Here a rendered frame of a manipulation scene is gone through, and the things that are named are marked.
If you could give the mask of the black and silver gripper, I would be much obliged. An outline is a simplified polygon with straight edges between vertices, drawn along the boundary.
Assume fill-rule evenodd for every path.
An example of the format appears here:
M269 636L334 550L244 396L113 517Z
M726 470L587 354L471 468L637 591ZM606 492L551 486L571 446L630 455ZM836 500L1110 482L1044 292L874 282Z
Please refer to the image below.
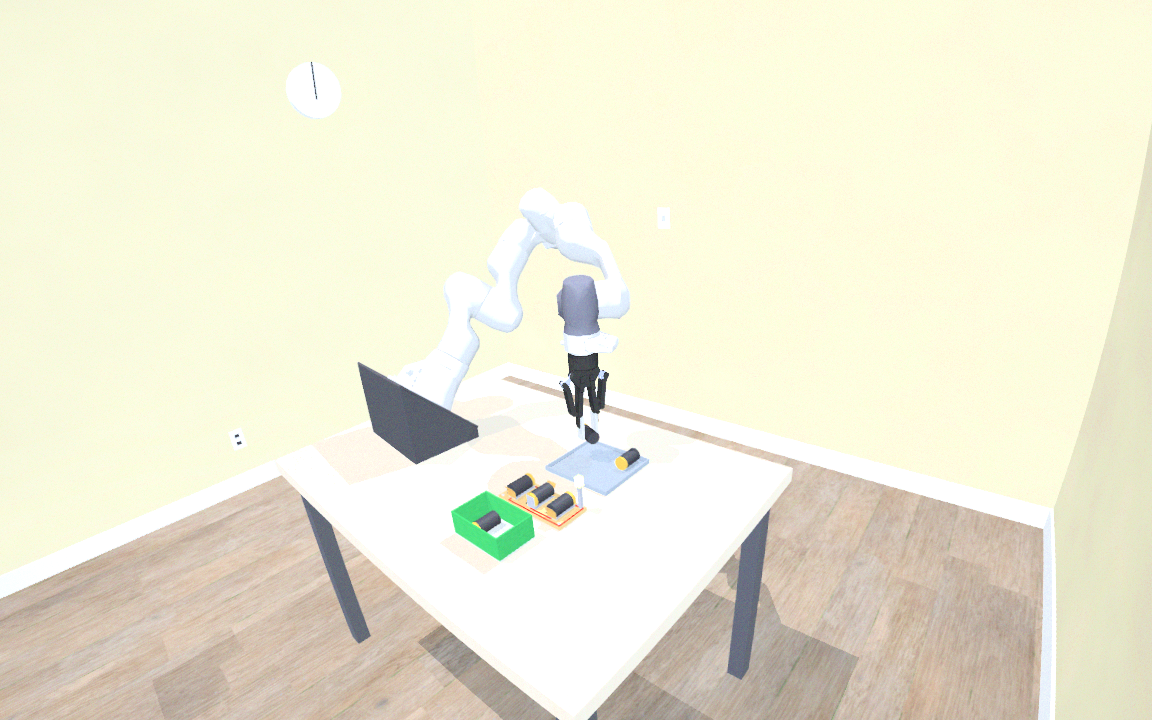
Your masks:
M609 377L608 372L604 372L598 366L598 354L590 354L586 356L575 356L573 354L568 355L568 366L570 366L570 373L561 381L561 387L564 392L564 401L568 409L568 414L576 416L576 427L579 439L584 441L585 429L584 429L584 416L582 416L582 397L584 397L585 387L588 387L588 397L590 404L590 419L591 429L596 430L599 434L598 427L598 414L600 409L605 407L605 382ZM594 386L596 377L598 377L598 386ZM573 406L573 392L570 389L573 382L573 389L575 389L575 406Z

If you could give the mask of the light blue tray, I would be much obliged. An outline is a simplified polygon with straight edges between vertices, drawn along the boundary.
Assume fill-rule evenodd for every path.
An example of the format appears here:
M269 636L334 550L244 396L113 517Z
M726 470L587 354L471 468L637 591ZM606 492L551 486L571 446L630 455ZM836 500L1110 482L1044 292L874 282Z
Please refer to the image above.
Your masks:
M582 487L593 488L593 491L599 493L599 495L607 497L611 495L611 492L614 491L614 488L620 487L621 484L628 480L628 478L634 477L637 471L641 471L641 469L649 464L649 458L641 456L634 462L634 464L626 468L626 470L620 470L620 468L614 464L614 460L620 457L622 454L626 454L626 450L622 450L622 448L616 448L602 442L589 445L588 441L585 441L573 448L573 450L567 452L567 454L561 457L550 462L550 464L545 467L545 470L550 471L550 473L556 473L558 477L562 477L571 482L573 477L577 477L577 475L579 475L579 477L584 477L584 486Z

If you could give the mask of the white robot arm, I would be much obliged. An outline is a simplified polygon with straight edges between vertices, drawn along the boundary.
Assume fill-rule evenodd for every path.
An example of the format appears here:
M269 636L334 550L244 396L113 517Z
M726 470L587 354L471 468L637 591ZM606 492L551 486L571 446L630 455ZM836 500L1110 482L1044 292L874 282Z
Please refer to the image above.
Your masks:
M602 270L605 279L594 281L593 276L582 274L564 278L562 290L556 295L558 314L564 319L564 341L561 341L564 351L586 356L612 354L617 348L620 338L600 331L596 320L626 316L630 309L630 291L608 243L596 236L588 210L579 202L561 205L541 188L526 192L518 210L526 220L517 219L509 225L486 260L497 287L463 272L450 275L444 285L449 319L442 341L435 346L438 350L434 348L419 363L404 365L399 376L388 376L392 381L452 410L460 384L480 348L471 318L505 333L518 328L524 319L518 301L518 278L539 243L545 249L558 249L573 263Z

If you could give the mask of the green open-top box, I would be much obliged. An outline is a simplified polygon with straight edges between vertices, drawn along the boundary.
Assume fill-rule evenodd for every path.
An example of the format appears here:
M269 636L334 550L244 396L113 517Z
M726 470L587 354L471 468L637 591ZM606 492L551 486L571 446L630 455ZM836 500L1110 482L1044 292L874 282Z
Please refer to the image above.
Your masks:
M485 532L482 528L472 524L472 521L483 518L486 511L492 510L500 515L499 525ZM488 556L499 562L535 539L532 515L508 503L503 498L492 495L488 491L484 491L482 495L473 497L467 503L462 503L457 509L452 510L450 515L454 533L488 553Z

